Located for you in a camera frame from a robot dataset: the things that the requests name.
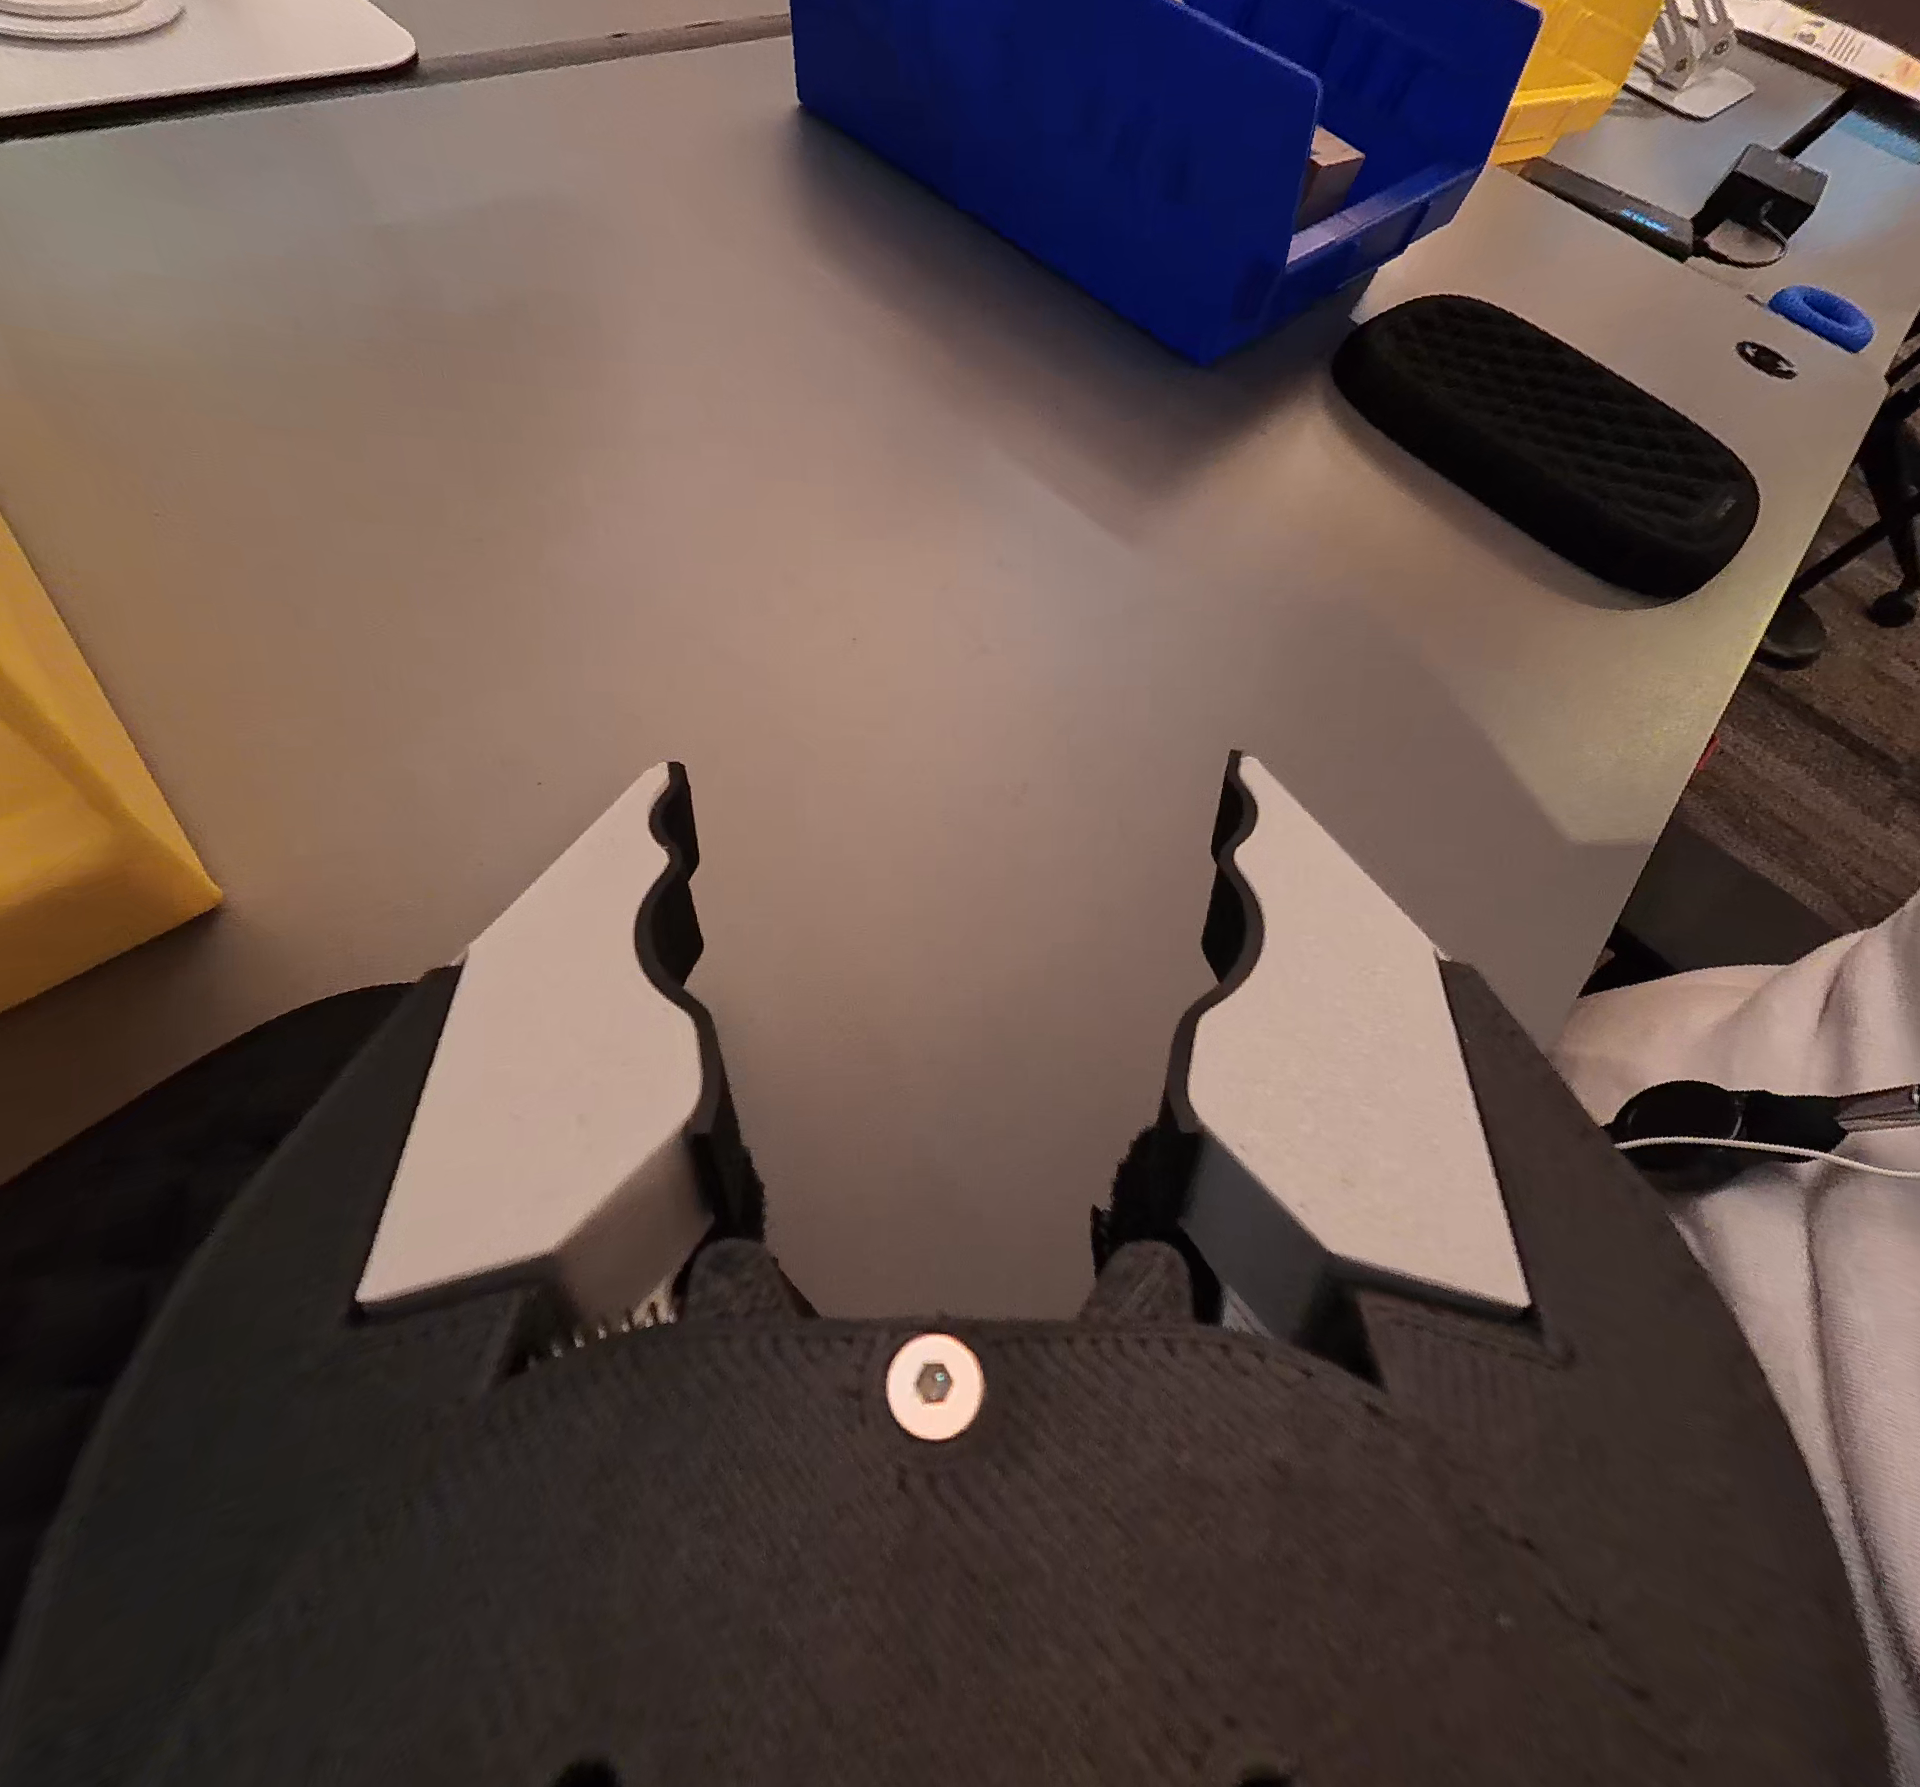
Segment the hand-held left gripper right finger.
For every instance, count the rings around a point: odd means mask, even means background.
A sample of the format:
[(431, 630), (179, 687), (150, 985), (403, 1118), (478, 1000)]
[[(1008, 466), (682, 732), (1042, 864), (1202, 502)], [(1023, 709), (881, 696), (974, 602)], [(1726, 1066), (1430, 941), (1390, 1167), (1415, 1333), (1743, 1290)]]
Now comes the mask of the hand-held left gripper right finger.
[(1160, 1122), (1215, 1320), (1302, 1350), (1362, 1350), (1366, 1294), (1528, 1320), (1441, 953), (1256, 757), (1228, 755), (1209, 855)]

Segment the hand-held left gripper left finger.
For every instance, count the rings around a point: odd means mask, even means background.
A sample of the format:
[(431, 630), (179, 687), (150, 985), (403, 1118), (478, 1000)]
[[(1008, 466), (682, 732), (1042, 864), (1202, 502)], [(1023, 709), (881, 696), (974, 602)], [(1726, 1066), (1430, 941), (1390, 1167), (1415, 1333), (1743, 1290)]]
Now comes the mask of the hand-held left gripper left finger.
[(452, 970), (352, 1305), (535, 1290), (642, 1320), (714, 1239), (763, 1235), (716, 1024), (689, 775), (659, 762)]

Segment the blue plastic bin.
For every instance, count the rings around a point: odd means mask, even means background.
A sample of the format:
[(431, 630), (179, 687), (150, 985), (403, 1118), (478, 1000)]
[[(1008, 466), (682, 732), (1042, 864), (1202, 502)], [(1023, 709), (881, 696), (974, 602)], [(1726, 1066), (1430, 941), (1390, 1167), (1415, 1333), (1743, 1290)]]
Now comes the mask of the blue plastic bin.
[[(1524, 0), (789, 0), (799, 104), (1213, 364), (1445, 227), (1501, 134)], [(1321, 125), (1366, 167), (1296, 233)]]

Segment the plain wooden cube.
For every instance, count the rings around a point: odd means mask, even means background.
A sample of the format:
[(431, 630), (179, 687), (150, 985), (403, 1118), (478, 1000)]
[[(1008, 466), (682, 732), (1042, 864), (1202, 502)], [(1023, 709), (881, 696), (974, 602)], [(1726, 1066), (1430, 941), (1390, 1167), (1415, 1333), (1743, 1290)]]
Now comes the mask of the plain wooden cube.
[(1302, 174), (1294, 231), (1300, 234), (1336, 217), (1353, 195), (1362, 167), (1362, 151), (1317, 125)]

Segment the black adapter box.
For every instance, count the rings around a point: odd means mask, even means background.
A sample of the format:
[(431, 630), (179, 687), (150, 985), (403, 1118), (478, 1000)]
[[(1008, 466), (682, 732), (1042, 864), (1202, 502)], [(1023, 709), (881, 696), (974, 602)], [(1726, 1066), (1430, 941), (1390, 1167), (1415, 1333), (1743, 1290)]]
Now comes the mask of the black adapter box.
[(1827, 183), (1822, 168), (1782, 151), (1746, 146), (1692, 216), (1694, 257), (1741, 270), (1780, 265)]

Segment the black clip-on microphone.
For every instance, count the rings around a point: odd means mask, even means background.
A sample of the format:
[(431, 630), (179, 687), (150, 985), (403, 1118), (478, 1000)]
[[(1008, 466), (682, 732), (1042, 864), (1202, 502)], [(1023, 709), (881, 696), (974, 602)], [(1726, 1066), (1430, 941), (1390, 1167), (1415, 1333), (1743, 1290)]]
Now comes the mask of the black clip-on microphone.
[(1854, 1145), (1914, 1134), (1918, 1086), (1788, 1096), (1665, 1081), (1618, 1109), (1605, 1134), (1652, 1186), (1707, 1194), (1761, 1169), (1816, 1167), (1916, 1183), (1914, 1169), (1859, 1160)]

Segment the black usb hub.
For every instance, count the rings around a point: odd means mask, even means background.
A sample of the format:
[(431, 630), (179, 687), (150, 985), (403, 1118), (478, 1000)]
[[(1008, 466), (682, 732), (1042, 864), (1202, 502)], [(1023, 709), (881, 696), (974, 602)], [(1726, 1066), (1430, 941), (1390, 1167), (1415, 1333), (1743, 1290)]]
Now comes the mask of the black usb hub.
[(1590, 174), (1567, 168), (1549, 157), (1524, 161), (1518, 178), (1552, 195), (1601, 225), (1628, 234), (1665, 259), (1692, 261), (1697, 253), (1694, 221), (1686, 216), (1646, 202), (1639, 195), (1618, 191)]

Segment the person's white garment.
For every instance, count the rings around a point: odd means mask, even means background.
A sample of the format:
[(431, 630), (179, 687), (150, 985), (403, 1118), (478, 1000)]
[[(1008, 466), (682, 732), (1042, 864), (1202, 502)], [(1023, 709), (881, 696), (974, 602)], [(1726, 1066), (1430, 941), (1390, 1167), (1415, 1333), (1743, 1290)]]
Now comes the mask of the person's white garment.
[[(1918, 1081), (1918, 900), (1784, 966), (1582, 998), (1550, 1054), (1603, 1128), (1645, 1088), (1842, 1096)], [(1918, 1171), (1918, 1130), (1854, 1145)], [(1746, 1173), (1665, 1209), (1788, 1418), (1856, 1599), (1895, 1784), (1918, 1782), (1916, 1183)]]

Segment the black chair base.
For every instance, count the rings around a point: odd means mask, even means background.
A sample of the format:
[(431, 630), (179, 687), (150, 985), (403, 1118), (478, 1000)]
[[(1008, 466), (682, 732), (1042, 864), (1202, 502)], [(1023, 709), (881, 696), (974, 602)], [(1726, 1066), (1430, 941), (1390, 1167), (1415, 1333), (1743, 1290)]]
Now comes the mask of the black chair base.
[(1874, 523), (1822, 559), (1805, 566), (1767, 621), (1760, 666), (1797, 672), (1812, 666), (1827, 647), (1827, 632), (1810, 608), (1810, 593), (1871, 549), (1886, 545), (1897, 564), (1895, 587), (1874, 600), (1865, 619), (1882, 630), (1916, 621), (1918, 606), (1918, 325), (1910, 325), (1886, 374), (1886, 397), (1859, 444), (1856, 470), (1874, 508)]

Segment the printed paper sheet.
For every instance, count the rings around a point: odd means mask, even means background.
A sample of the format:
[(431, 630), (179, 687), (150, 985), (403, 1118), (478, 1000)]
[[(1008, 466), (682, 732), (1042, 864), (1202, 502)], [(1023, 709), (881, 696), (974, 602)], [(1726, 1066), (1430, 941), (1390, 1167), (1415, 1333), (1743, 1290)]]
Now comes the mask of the printed paper sheet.
[(1918, 104), (1918, 55), (1788, 0), (1728, 0), (1737, 35), (1833, 72), (1856, 87)]

